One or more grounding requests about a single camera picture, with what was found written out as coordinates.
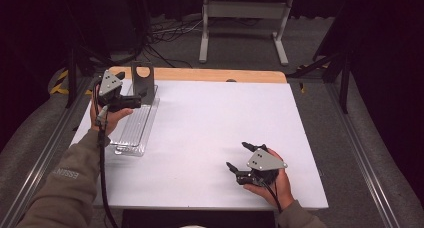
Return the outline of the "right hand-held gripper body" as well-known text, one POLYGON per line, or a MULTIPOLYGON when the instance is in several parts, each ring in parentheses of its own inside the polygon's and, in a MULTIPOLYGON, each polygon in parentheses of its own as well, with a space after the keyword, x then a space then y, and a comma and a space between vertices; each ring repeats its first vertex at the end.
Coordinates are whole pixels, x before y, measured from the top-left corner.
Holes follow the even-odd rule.
POLYGON ((239 171, 234 169, 236 182, 239 185, 253 184, 265 186, 272 184, 279 169, 285 169, 288 165, 281 159, 271 155, 267 150, 258 148, 247 162, 250 171, 239 171))

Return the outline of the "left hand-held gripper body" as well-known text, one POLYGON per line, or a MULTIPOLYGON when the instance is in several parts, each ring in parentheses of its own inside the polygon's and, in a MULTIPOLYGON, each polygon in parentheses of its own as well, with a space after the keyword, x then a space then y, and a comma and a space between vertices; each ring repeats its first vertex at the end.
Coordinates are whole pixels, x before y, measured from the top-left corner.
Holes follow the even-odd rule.
POLYGON ((117 112, 124 108, 140 108, 141 97, 122 95, 122 85, 123 80, 119 80, 115 74, 106 70, 100 82, 100 88, 98 89, 98 104, 101 107, 107 106, 110 112, 117 112))

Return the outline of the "grey panel with round hole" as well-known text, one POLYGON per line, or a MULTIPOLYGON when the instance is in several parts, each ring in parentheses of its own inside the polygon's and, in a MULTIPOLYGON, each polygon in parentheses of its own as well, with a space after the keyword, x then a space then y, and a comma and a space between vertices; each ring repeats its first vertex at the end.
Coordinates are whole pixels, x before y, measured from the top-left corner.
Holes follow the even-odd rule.
POLYGON ((143 105, 152 105, 155 98, 154 68, 150 63, 133 61, 131 75, 134 91, 147 90, 147 96, 141 98, 143 105))

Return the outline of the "clear plastic case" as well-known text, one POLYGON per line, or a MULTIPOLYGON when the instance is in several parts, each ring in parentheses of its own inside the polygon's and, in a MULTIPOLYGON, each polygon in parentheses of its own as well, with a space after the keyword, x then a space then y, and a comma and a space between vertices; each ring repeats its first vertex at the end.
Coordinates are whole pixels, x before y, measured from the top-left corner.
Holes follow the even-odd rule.
POLYGON ((157 91, 158 86, 155 85, 152 104, 143 104, 140 108, 134 109, 133 113, 123 118, 111 133, 110 147, 115 155, 136 157, 144 155, 160 103, 157 91))

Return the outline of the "person's right hand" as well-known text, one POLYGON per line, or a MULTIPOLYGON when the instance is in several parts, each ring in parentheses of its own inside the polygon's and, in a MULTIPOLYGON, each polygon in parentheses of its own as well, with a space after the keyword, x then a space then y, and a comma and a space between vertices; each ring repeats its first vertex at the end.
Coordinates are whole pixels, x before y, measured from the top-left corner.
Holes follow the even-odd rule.
POLYGON ((276 207, 279 212, 282 212, 295 200, 291 193, 289 178, 284 169, 279 169, 278 176, 269 189, 252 184, 245 184, 243 188, 264 198, 271 206, 276 207))

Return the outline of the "person's left hand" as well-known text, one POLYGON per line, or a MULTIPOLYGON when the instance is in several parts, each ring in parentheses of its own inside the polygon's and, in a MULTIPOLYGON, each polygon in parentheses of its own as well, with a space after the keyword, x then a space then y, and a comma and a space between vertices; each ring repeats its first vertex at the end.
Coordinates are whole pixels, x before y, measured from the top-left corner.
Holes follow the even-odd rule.
MULTIPOLYGON (((124 108, 117 112, 110 112, 107 116, 107 124, 103 127, 105 134, 109 136, 117 127, 120 120, 131 115, 133 113, 132 109, 124 108)), ((90 119, 91 127, 89 132, 98 132, 100 128, 96 125, 96 108, 94 102, 91 102, 90 106, 90 119)))

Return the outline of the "white table board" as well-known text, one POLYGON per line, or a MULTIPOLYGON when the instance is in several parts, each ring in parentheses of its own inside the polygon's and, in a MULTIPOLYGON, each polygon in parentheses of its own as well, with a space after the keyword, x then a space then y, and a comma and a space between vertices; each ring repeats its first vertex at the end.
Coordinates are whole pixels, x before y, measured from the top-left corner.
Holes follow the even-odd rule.
POLYGON ((145 153, 106 151, 107 194, 113 208, 267 210, 237 184, 245 143, 266 145, 288 164, 292 193, 307 209, 328 202, 295 103, 284 83, 161 81, 159 107, 145 153))

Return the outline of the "black metal stand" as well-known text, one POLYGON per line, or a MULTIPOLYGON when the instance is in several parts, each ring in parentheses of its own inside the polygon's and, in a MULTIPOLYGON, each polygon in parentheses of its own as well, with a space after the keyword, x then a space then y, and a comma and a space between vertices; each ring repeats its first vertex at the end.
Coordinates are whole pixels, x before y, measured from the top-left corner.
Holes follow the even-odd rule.
POLYGON ((327 66, 321 75, 324 83, 333 83, 338 76, 341 76, 341 84, 339 89, 339 105, 344 114, 348 113, 347 96, 349 77, 351 70, 352 52, 338 52, 324 58, 319 59, 309 65, 301 65, 294 73, 287 75, 287 78, 301 78, 304 75, 317 70, 318 68, 327 66))
POLYGON ((67 47, 68 101, 66 107, 70 108, 78 94, 77 71, 80 71, 83 76, 92 76, 95 68, 91 58, 97 59, 106 67, 114 66, 115 62, 84 45, 75 31, 65 31, 63 39, 67 47))

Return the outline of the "yellow black floor tape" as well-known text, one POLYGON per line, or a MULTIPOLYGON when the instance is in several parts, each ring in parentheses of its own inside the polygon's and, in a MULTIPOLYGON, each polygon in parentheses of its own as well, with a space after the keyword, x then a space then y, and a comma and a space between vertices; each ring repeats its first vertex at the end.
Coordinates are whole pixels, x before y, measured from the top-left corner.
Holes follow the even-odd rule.
POLYGON ((64 94, 64 95, 68 95, 70 92, 69 88, 66 88, 64 86, 64 81, 65 79, 68 77, 68 70, 64 69, 60 72, 57 80, 55 81, 53 87, 50 89, 49 93, 50 94, 64 94))

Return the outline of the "aluminium floor rail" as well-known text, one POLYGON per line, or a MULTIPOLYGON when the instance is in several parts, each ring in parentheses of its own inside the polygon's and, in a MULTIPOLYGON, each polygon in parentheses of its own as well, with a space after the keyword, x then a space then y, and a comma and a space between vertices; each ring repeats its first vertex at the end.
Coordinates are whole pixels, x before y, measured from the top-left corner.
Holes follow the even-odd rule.
POLYGON ((338 117, 342 123, 345 132, 347 133, 352 145, 353 155, 371 194, 371 197, 376 205, 379 215, 383 221, 385 228, 400 228, 399 222, 393 209, 386 197, 381 183, 376 176, 376 173, 366 155, 364 147, 356 132, 356 129, 349 117, 339 104, 339 94, 333 84, 326 84, 325 88, 330 96, 330 99, 335 106, 338 117))
POLYGON ((0 154, 0 228, 14 228, 48 170, 68 148, 89 100, 89 78, 80 78, 69 102, 53 94, 18 129, 0 154))

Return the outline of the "white metal stand frame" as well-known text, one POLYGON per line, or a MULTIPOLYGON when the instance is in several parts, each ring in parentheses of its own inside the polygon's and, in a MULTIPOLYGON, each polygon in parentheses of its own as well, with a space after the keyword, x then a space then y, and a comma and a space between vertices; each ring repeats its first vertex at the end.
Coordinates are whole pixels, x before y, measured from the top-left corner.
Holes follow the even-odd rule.
POLYGON ((283 3, 203 0, 199 62, 207 62, 210 18, 252 18, 280 21, 278 30, 272 33, 272 39, 281 65, 287 66, 289 61, 282 38, 292 4, 293 0, 286 0, 283 3))

